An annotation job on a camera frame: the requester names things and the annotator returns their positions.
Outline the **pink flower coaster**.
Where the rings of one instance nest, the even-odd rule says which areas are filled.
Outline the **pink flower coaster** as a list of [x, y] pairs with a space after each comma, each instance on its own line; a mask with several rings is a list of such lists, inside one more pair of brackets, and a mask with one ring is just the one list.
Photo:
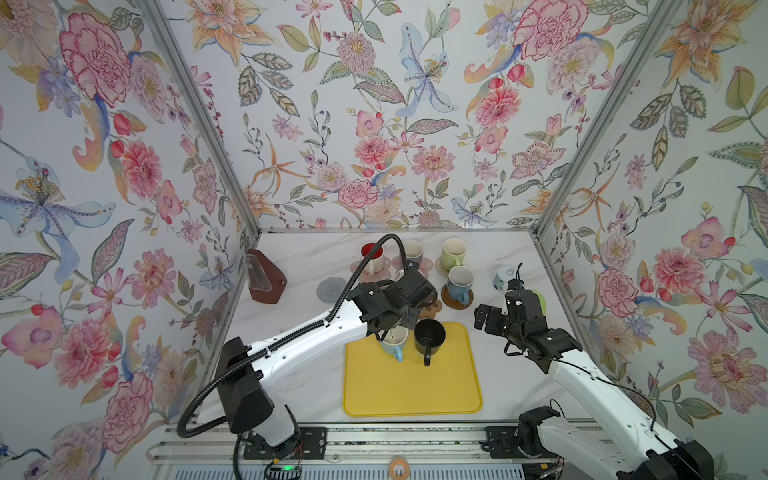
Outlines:
[[[392, 260], [391, 267], [394, 270], [392, 279], [399, 280], [404, 274], [403, 264], [401, 263], [400, 257], [395, 257]], [[429, 258], [424, 257], [419, 263], [418, 270], [425, 278], [429, 279], [430, 272], [433, 270], [433, 268], [434, 268], [434, 262]]]
[[358, 277], [360, 283], [373, 283], [392, 278], [391, 259], [387, 256], [371, 259]]

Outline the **light blue mug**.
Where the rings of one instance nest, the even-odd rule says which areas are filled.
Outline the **light blue mug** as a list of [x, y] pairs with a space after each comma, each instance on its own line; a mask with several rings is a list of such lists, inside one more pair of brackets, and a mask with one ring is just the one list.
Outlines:
[[380, 342], [382, 350], [396, 359], [404, 361], [405, 347], [409, 337], [409, 330], [403, 326], [390, 329]]

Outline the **red inside white mug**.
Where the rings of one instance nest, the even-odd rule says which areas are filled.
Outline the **red inside white mug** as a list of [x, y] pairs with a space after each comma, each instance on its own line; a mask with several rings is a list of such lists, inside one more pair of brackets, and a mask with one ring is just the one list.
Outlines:
[[365, 260], [367, 275], [375, 276], [385, 267], [384, 249], [376, 243], [367, 243], [361, 248], [361, 255]]

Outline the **black mug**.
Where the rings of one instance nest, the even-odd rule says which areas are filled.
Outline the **black mug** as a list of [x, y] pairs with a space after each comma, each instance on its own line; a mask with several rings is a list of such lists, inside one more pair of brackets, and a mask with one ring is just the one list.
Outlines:
[[423, 357], [425, 367], [431, 365], [432, 358], [446, 340], [445, 327], [434, 319], [420, 320], [414, 329], [415, 348]]

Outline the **grey-blue woven round coaster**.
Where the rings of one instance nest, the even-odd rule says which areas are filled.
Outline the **grey-blue woven round coaster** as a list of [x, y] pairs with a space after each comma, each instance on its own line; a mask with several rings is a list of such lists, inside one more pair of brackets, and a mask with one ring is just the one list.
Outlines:
[[342, 295], [347, 282], [341, 277], [328, 277], [322, 280], [317, 288], [318, 299], [325, 304], [334, 304]]

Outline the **white mug purple handle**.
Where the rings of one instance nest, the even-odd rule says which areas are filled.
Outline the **white mug purple handle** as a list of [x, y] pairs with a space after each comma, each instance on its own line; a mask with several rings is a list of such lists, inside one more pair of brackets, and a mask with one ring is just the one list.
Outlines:
[[419, 269], [423, 261], [424, 247], [420, 241], [408, 239], [403, 241], [406, 255], [405, 269]]

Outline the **colourful zigzag woven coaster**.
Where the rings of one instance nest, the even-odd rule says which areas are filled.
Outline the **colourful zigzag woven coaster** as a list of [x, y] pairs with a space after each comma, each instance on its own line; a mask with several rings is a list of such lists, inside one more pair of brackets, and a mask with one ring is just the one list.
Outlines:
[[448, 276], [448, 271], [443, 267], [442, 261], [440, 259], [436, 260], [435, 269], [441, 276], [444, 276], [444, 277]]

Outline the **dark brown round coaster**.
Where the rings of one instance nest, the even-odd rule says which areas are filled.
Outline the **dark brown round coaster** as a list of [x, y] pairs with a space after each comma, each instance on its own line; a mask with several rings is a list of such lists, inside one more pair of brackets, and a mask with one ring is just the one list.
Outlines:
[[446, 284], [441, 289], [441, 300], [449, 308], [453, 310], [465, 310], [469, 308], [474, 301], [474, 292], [471, 288], [460, 290], [460, 298], [454, 299], [450, 295], [449, 285]]

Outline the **white mug blue handle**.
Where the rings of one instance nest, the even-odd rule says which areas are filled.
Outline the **white mug blue handle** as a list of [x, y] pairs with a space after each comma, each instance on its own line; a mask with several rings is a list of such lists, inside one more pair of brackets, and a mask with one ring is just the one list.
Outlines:
[[471, 303], [471, 289], [474, 284], [474, 273], [466, 266], [454, 266], [448, 273], [448, 297], [461, 306]]

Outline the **light green mug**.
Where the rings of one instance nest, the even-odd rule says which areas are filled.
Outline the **light green mug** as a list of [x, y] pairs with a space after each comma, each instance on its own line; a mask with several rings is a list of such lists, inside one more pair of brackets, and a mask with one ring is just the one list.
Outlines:
[[443, 267], [450, 272], [456, 266], [462, 266], [467, 254], [467, 245], [459, 238], [449, 238], [442, 244], [440, 260]]

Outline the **brown paw print coaster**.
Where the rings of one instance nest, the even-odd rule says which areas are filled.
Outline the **brown paw print coaster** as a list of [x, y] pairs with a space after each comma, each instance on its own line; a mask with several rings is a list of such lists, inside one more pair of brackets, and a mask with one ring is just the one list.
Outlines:
[[443, 304], [440, 300], [436, 300], [428, 307], [421, 309], [419, 319], [435, 319], [437, 314], [442, 310]]

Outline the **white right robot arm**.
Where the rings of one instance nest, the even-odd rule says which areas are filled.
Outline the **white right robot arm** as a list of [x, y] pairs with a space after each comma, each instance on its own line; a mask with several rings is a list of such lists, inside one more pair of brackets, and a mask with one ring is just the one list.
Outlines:
[[603, 443], [573, 426], [550, 406], [522, 413], [500, 445], [528, 458], [554, 454], [593, 479], [712, 479], [715, 462], [697, 441], [684, 442], [641, 409], [628, 388], [611, 382], [568, 331], [547, 323], [539, 296], [510, 289], [504, 308], [481, 304], [474, 327], [506, 341], [505, 355], [534, 362], [586, 409], [609, 437]]

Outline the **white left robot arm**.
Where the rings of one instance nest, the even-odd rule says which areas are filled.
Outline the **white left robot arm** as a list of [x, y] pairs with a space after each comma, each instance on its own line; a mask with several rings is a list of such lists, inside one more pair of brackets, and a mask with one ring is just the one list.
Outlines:
[[381, 341], [395, 327], [414, 318], [437, 299], [437, 290], [416, 268], [397, 280], [362, 282], [341, 296], [339, 306], [281, 338], [245, 345], [227, 342], [224, 366], [233, 375], [217, 387], [231, 433], [255, 435], [271, 449], [296, 443], [301, 436], [288, 406], [278, 406], [268, 392], [283, 376], [318, 356], [373, 336]]

